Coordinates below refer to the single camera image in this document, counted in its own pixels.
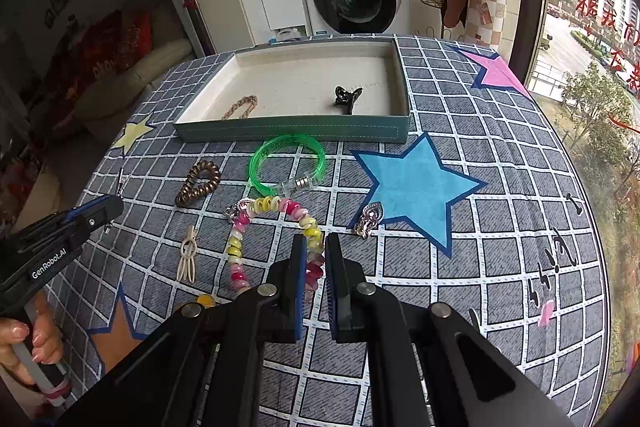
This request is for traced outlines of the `person's left hand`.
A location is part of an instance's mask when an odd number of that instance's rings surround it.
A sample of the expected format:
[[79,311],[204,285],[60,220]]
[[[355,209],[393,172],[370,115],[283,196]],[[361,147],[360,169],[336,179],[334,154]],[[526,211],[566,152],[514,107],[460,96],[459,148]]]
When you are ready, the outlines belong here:
[[15,319],[1,320],[1,366],[19,383],[25,386],[35,384],[27,367],[17,358],[13,346],[25,339],[32,340],[32,361],[44,365],[56,364],[62,360],[63,343],[58,326],[53,320],[47,295],[39,291],[34,297],[36,318],[32,325]]

